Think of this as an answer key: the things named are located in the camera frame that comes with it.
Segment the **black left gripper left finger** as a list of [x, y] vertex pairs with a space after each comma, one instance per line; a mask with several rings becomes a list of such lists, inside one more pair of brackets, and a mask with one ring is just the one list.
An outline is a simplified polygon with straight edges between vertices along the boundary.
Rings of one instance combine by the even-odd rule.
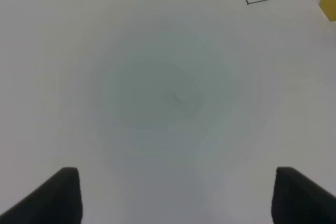
[[64, 167], [12, 208], [1, 223], [81, 223], [79, 171]]

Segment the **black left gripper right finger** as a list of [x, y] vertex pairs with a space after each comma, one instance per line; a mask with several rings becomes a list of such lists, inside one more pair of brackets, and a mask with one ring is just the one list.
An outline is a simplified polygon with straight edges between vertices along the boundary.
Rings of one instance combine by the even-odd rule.
[[335, 196], [292, 167], [278, 167], [271, 202], [275, 224], [335, 224]]

